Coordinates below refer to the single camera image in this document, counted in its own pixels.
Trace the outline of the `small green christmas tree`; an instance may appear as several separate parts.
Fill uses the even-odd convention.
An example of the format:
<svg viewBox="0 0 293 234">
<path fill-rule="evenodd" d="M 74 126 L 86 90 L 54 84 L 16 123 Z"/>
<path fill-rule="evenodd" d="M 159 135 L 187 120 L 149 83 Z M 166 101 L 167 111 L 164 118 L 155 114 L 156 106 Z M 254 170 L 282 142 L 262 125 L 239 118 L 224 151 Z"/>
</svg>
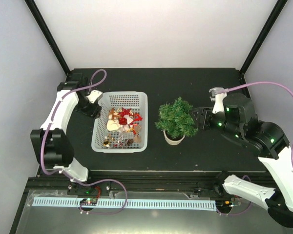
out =
<svg viewBox="0 0 293 234">
<path fill-rule="evenodd" d="M 166 103 L 159 107 L 158 121 L 155 126 L 165 130 L 170 139 L 177 140 L 182 136 L 193 137 L 198 128 L 190 115 L 192 105 L 178 97 L 173 103 Z"/>
</svg>

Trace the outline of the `white perforated plastic basket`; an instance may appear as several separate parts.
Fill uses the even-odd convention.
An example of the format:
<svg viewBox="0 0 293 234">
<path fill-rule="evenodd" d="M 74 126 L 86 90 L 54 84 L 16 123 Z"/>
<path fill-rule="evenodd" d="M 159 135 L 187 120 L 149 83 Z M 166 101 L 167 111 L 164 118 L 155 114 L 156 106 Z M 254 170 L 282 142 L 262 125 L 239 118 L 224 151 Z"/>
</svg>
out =
<svg viewBox="0 0 293 234">
<path fill-rule="evenodd" d="M 147 147 L 148 133 L 148 100 L 143 92 L 108 92 L 103 93 L 98 101 L 102 107 L 101 115 L 95 119 L 91 147 L 95 152 L 101 153 L 134 153 L 142 152 Z M 142 121 L 121 125 L 117 131 L 108 131 L 109 111 L 115 108 L 119 113 L 122 108 L 130 109 L 139 113 Z M 105 137 L 110 138 L 110 147 L 105 148 L 103 141 Z M 134 143 L 126 146 L 126 141 L 133 139 Z"/>
</svg>

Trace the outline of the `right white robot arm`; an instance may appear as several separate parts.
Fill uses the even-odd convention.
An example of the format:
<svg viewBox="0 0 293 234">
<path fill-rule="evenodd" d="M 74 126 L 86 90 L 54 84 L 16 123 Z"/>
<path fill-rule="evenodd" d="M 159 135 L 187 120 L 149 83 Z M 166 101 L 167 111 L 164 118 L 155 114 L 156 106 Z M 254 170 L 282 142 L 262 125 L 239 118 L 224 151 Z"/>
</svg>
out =
<svg viewBox="0 0 293 234">
<path fill-rule="evenodd" d="M 269 188 L 222 171 L 212 184 L 213 193 L 242 197 L 265 209 L 278 224 L 293 228 L 292 150 L 277 124 L 258 119 L 253 101 L 241 93 L 216 94 L 213 107 L 190 112 L 200 130 L 217 129 L 228 141 L 245 148 L 267 168 L 277 188 Z"/>
</svg>

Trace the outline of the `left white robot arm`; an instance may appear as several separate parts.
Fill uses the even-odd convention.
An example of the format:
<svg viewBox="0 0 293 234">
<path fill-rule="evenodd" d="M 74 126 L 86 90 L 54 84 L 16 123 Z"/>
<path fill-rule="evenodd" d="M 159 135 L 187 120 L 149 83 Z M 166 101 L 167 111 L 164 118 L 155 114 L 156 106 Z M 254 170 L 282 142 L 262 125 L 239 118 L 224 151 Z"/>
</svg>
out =
<svg viewBox="0 0 293 234">
<path fill-rule="evenodd" d="M 76 158 L 74 148 L 66 131 L 74 109 L 96 119 L 100 116 L 98 101 L 103 93 L 82 87 L 78 81 L 61 82 L 57 87 L 55 103 L 46 121 L 39 129 L 32 130 L 30 139 L 42 171 L 46 175 L 65 174 L 72 182 L 78 182 L 78 189 L 85 195 L 95 189 L 95 182 L 89 179 L 89 170 Z"/>
</svg>

